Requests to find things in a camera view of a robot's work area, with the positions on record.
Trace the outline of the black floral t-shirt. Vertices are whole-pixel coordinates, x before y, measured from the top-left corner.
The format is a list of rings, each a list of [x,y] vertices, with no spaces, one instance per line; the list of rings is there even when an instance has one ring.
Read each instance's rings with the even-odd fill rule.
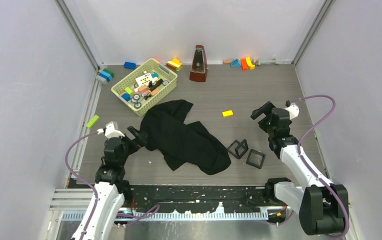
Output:
[[[146,148],[159,150],[173,171],[190,163],[207,175],[218,174],[231,165],[231,158],[200,121],[184,122],[192,107],[191,102],[180,99],[150,108],[140,124],[140,130],[148,134]]]

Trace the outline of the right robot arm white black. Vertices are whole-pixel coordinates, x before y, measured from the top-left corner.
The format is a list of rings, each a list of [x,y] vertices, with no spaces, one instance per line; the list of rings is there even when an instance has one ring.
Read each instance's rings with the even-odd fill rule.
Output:
[[[269,148],[294,174],[296,187],[287,177],[270,178],[265,184],[264,198],[270,205],[286,204],[299,217],[302,230],[309,236],[327,235],[341,238],[349,230],[348,191],[334,184],[310,161],[299,140],[291,134],[292,120],[299,107],[288,103],[275,107],[270,101],[251,113],[258,126],[268,135]]]

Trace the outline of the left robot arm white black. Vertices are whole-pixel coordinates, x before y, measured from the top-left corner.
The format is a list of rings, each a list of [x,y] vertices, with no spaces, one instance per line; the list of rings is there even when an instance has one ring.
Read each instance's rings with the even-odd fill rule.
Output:
[[[127,158],[148,143],[148,134],[129,126],[128,131],[133,139],[118,129],[116,122],[111,121],[104,128],[81,137],[84,140],[93,135],[103,134],[104,155],[95,175],[95,183],[86,183],[93,191],[90,203],[79,227],[72,235],[73,240],[106,240],[121,207],[132,202],[130,185],[125,176]]]

